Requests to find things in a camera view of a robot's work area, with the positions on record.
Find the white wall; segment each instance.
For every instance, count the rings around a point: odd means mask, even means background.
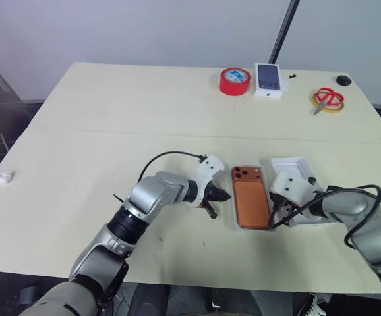
[[[301,0],[278,63],[348,72],[381,104],[381,1]]]
[[[0,73],[21,99],[44,99],[75,61],[252,68],[288,3],[0,0]]]

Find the smartphone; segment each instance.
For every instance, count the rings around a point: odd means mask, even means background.
[[[280,80],[276,65],[258,65],[258,85],[262,89],[280,90]]]
[[[269,229],[270,208],[260,168],[238,166],[231,172],[237,224],[242,228]]]

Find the red scissors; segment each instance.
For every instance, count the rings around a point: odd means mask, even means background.
[[[315,98],[319,106],[316,108],[314,115],[322,111],[325,107],[340,107],[344,102],[344,96],[341,93],[328,87],[318,89]]]

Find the orange phone case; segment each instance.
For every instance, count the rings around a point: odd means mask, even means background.
[[[269,229],[270,208],[261,170],[257,167],[233,167],[237,224],[243,228]]]

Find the red tape roll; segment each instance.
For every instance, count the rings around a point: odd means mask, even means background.
[[[250,73],[240,68],[227,68],[220,75],[220,91],[227,95],[242,95],[248,91]]]

